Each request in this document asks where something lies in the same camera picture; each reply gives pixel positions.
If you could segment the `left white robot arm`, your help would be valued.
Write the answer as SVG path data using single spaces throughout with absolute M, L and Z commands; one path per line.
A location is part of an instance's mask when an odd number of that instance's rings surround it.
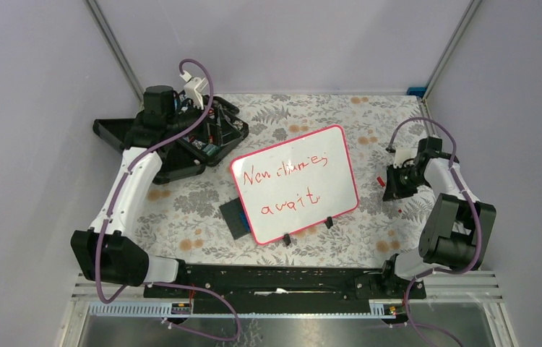
M 205 120 L 191 98 L 158 85 L 144 92 L 133 119 L 97 119 L 94 133 L 122 154 L 121 166 L 98 216 L 70 244 L 84 277 L 122 286 L 161 282 L 172 297 L 186 293 L 179 260 L 148 254 L 133 241 L 134 224 L 150 186 L 202 174 L 249 133 L 239 109 L 215 96 Z

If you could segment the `red whiteboard marker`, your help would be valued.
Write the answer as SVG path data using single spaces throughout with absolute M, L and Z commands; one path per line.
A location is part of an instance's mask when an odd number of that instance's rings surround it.
M 386 186 L 381 187 L 378 183 L 382 189 L 382 193 L 380 194 L 379 198 L 381 210 L 384 214 L 387 214 L 390 217 L 398 216 L 402 213 L 402 209 L 400 207 L 400 199 L 397 196 L 396 192 L 393 190 L 394 187 L 392 185 L 389 185 L 384 177 L 382 177 L 382 179 L 384 180 Z

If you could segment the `pink framed whiteboard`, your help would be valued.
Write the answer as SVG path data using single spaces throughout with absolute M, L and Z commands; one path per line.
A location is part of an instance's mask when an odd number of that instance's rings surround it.
M 278 241 L 360 202 L 344 129 L 335 124 L 241 155 L 231 175 L 254 241 Z

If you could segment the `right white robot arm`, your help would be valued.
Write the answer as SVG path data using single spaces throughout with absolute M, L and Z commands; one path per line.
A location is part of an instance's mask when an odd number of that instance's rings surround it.
M 442 140 L 426 137 L 416 149 L 388 148 L 394 161 L 387 167 L 383 201 L 412 197 L 421 187 L 434 193 L 418 246 L 384 262 L 380 291 L 396 298 L 408 280 L 426 274 L 462 274 L 478 270 L 496 219 L 496 208 L 480 201 L 465 183 L 455 155 L 442 149 Z

